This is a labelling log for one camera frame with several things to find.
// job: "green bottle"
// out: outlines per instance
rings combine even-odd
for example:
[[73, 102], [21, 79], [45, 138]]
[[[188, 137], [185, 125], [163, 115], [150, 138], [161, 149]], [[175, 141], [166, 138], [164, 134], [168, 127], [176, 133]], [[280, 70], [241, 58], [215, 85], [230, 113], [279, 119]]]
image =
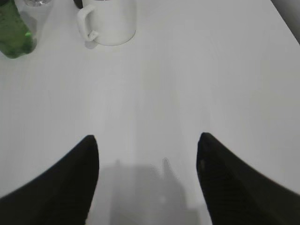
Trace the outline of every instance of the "green bottle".
[[0, 0], [0, 51], [11, 59], [31, 53], [33, 33], [21, 19], [15, 0]]

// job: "mug handle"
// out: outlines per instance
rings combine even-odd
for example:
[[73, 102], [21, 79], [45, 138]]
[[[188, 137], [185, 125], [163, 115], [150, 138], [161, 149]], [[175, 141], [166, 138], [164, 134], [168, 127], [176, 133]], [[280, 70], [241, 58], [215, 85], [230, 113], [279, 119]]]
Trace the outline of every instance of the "mug handle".
[[99, 33], [92, 30], [90, 34], [88, 34], [88, 29], [86, 27], [85, 19], [90, 14], [95, 10], [95, 6], [93, 5], [88, 5], [82, 9], [79, 10], [77, 14], [77, 23], [78, 23], [78, 28], [79, 28], [79, 33], [81, 36], [86, 40], [86, 41], [93, 41], [95, 40], [96, 37], [99, 36]]

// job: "white table surface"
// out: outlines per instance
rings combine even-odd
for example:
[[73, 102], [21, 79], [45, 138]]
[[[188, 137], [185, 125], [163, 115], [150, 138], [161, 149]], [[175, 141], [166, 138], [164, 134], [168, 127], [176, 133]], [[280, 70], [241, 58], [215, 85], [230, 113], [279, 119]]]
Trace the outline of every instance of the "white table surface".
[[300, 47], [271, 1], [139, 0], [134, 38], [93, 50], [77, 12], [56, 0], [35, 51], [0, 56], [0, 196], [93, 134], [89, 224], [208, 225], [204, 131], [300, 193]]

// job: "glass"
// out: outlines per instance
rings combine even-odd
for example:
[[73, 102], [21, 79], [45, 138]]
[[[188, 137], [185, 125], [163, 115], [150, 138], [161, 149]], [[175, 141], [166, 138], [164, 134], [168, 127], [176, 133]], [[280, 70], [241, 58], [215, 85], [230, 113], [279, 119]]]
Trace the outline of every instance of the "glass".
[[15, 1], [0, 3], [0, 51], [14, 59], [34, 48], [33, 34], [21, 19]]
[[44, 6], [44, 5], [48, 4], [50, 1], [52, 1], [52, 0], [24, 0], [26, 5], [34, 6], [34, 7]]

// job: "white mug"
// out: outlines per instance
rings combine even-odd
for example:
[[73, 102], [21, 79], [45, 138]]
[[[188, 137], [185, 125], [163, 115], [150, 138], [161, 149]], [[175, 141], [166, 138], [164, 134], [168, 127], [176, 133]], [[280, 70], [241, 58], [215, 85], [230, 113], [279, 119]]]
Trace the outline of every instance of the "white mug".
[[82, 3], [77, 22], [79, 32], [86, 41], [121, 45], [134, 36], [135, 0], [82, 0]]

